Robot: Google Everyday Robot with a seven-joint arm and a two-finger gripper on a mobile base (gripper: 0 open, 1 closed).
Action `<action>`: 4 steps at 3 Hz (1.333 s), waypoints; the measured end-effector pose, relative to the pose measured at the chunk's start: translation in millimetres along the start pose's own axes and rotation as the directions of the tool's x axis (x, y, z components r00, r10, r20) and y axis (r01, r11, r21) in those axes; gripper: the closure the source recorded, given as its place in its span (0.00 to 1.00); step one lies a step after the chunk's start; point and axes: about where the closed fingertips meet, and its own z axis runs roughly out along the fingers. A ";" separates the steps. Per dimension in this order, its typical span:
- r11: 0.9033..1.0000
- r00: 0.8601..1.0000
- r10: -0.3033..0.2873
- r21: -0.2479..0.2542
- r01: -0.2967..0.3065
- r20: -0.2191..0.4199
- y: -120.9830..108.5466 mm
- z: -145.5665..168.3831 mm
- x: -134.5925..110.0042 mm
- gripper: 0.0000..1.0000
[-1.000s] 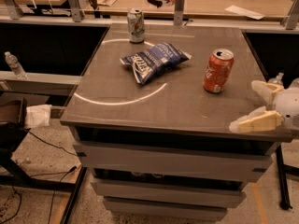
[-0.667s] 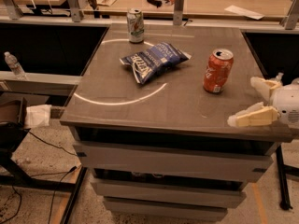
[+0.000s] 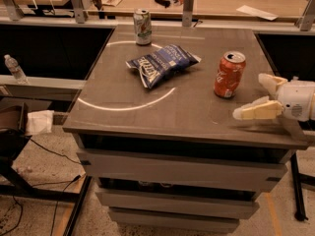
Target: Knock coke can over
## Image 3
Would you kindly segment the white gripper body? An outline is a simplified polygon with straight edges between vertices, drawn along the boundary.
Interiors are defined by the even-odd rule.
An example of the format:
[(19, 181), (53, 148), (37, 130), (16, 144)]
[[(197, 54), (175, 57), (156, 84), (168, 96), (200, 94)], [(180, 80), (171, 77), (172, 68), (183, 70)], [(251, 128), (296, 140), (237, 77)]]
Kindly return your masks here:
[(287, 119), (306, 122), (315, 120), (315, 83), (291, 80), (280, 86), (277, 100), (283, 106)]

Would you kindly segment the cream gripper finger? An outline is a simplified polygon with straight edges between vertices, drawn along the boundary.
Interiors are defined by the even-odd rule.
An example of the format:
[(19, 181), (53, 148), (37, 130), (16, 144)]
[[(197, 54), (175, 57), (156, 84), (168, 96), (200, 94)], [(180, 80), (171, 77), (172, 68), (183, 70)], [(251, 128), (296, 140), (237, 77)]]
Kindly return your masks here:
[(251, 103), (236, 108), (232, 116), (236, 120), (272, 120), (283, 113), (283, 106), (277, 100), (263, 96)]
[(258, 75), (258, 81), (259, 81), (259, 84), (264, 89), (266, 89), (269, 94), (275, 94), (280, 86), (287, 83), (287, 79), (285, 78), (272, 76), (265, 73)]

